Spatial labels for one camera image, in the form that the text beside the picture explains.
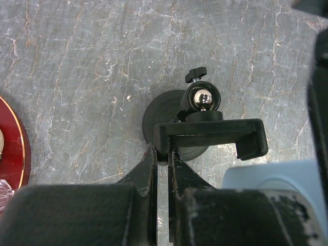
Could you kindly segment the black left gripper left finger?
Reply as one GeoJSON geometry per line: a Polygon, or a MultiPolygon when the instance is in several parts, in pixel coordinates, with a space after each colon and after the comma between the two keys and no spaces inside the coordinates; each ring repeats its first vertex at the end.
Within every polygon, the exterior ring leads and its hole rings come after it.
{"type": "Polygon", "coordinates": [[[1,215],[1,245],[157,245],[157,155],[110,184],[18,190],[1,215]]]}

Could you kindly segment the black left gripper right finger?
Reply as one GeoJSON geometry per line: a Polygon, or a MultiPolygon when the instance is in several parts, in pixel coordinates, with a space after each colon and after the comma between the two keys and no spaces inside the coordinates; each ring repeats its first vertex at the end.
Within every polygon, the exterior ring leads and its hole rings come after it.
{"type": "Polygon", "coordinates": [[[169,154],[169,240],[173,245],[322,245],[310,203],[293,190],[217,189],[169,154]]]}

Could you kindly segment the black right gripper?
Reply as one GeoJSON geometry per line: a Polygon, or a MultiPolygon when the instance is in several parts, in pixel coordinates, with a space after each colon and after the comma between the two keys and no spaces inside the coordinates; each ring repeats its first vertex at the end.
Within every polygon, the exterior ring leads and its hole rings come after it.
{"type": "Polygon", "coordinates": [[[307,91],[317,160],[320,170],[327,172],[327,29],[316,37],[307,91]]]}

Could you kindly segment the black phone stand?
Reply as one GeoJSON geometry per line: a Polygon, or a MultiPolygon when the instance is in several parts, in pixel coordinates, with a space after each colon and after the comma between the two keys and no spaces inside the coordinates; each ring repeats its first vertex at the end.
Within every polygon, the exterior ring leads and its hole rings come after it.
{"type": "Polygon", "coordinates": [[[235,144],[237,158],[265,156],[268,143],[261,119],[225,120],[219,111],[217,87],[202,80],[206,67],[191,69],[186,90],[170,90],[154,98],[142,119],[146,143],[153,144],[160,162],[168,162],[176,148],[184,161],[202,155],[208,147],[235,144]]]}

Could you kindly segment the smartphone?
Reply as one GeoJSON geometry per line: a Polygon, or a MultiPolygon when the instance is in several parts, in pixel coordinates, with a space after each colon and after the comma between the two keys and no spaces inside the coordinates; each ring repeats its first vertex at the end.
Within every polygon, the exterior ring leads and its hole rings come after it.
{"type": "Polygon", "coordinates": [[[314,159],[229,168],[223,176],[222,188],[298,192],[311,204],[327,237],[325,200],[318,163],[314,159]]]}

